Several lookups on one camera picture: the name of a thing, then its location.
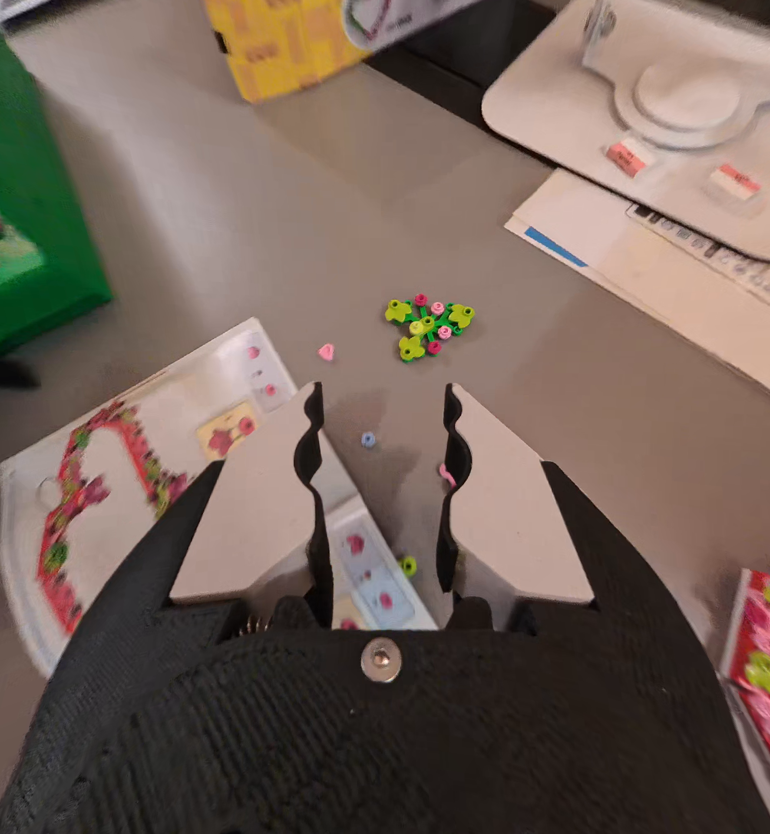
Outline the white printed paper sheets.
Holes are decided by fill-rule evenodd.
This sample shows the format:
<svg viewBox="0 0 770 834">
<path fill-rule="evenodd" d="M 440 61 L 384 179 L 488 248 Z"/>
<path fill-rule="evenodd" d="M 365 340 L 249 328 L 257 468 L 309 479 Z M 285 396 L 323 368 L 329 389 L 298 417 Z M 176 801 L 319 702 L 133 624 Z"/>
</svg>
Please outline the white printed paper sheets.
<svg viewBox="0 0 770 834">
<path fill-rule="evenodd" d="M 770 264 L 555 171 L 505 229 L 770 393 Z"/>
</svg>

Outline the yellow and white lego box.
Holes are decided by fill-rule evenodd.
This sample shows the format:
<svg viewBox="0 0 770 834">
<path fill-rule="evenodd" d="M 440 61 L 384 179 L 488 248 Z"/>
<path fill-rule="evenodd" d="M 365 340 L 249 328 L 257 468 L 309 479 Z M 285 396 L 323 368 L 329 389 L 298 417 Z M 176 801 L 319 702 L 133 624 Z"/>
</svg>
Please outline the yellow and white lego box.
<svg viewBox="0 0 770 834">
<path fill-rule="evenodd" d="M 242 98 L 295 93 L 471 7 L 474 1 L 205 1 Z"/>
</svg>

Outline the white monitor base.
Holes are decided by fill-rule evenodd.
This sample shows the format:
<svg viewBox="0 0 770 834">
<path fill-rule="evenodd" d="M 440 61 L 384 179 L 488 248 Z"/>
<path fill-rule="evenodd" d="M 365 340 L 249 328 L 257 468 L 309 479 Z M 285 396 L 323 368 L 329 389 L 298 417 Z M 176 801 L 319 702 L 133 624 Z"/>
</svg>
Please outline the white monitor base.
<svg viewBox="0 0 770 834">
<path fill-rule="evenodd" d="M 635 203 L 770 263 L 770 2 L 569 2 L 482 100 L 488 127 Z M 658 161 L 630 179 L 626 135 Z M 748 202 L 709 182 L 733 165 Z"/>
</svg>

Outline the green lego baseplate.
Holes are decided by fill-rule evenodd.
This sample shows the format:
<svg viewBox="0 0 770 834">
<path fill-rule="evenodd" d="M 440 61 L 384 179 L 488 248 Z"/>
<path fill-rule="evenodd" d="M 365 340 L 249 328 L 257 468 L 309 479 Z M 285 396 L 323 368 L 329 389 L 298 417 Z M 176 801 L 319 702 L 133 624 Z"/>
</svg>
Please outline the green lego baseplate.
<svg viewBox="0 0 770 834">
<path fill-rule="evenodd" d="M 112 299 L 35 78 L 0 34 L 0 354 Z"/>
</svg>

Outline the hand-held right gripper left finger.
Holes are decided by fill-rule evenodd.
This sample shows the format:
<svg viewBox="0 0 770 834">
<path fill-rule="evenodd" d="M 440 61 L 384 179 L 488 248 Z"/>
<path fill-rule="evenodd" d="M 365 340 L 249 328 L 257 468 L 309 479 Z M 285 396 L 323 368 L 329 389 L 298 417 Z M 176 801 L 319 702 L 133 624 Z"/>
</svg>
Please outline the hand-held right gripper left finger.
<svg viewBox="0 0 770 834">
<path fill-rule="evenodd" d="M 174 603 L 242 599 L 268 617 L 281 598 L 300 596 L 331 628 L 330 545 L 313 484 L 323 424 L 322 386 L 311 382 L 228 453 L 171 587 Z"/>
</svg>

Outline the pink and white block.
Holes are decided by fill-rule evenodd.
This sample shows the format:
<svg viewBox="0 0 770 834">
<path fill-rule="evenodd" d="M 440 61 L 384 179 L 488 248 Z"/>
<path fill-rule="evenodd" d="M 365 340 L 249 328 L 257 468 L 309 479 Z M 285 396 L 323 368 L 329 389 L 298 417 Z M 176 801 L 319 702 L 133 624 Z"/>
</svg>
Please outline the pink and white block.
<svg viewBox="0 0 770 834">
<path fill-rule="evenodd" d="M 759 182 L 729 163 L 724 163 L 714 169 L 710 174 L 709 182 L 739 202 L 754 199 L 762 190 Z"/>
<path fill-rule="evenodd" d="M 658 156 L 651 146 L 633 135 L 626 135 L 607 146 L 604 155 L 630 179 L 635 179 L 658 161 Z"/>
</svg>

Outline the green leafy lego flower cluster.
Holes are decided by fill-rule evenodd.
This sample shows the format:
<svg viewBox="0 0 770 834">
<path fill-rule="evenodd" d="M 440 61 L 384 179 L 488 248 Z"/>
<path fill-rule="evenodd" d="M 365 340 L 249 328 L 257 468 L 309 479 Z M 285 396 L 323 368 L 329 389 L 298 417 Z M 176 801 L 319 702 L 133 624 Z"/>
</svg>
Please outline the green leafy lego flower cluster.
<svg viewBox="0 0 770 834">
<path fill-rule="evenodd" d="M 384 318 L 402 333 L 397 344 L 399 360 L 413 364 L 436 358 L 449 342 L 462 336 L 473 323 L 475 310 L 470 305 L 431 302 L 427 295 L 417 294 L 389 300 Z"/>
</svg>

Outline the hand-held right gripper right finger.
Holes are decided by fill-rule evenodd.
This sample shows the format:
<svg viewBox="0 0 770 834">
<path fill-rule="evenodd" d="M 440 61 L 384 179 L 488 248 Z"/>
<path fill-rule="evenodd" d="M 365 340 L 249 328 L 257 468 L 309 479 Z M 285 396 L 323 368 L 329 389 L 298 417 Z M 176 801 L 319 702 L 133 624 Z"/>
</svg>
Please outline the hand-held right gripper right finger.
<svg viewBox="0 0 770 834">
<path fill-rule="evenodd" d="M 588 606 L 594 592 L 546 461 L 460 384 L 446 386 L 443 499 L 436 578 L 453 600 L 479 597 L 496 630 L 525 603 Z"/>
</svg>

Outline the white lego instruction booklet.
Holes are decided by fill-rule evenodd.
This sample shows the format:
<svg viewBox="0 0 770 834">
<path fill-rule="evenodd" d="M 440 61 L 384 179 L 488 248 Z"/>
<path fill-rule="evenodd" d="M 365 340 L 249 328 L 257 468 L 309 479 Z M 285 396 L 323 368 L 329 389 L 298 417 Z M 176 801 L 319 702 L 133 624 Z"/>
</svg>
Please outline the white lego instruction booklet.
<svg viewBox="0 0 770 834">
<path fill-rule="evenodd" d="M 250 318 L 0 464 L 0 569 L 49 679 L 123 558 L 207 464 L 297 393 Z"/>
</svg>

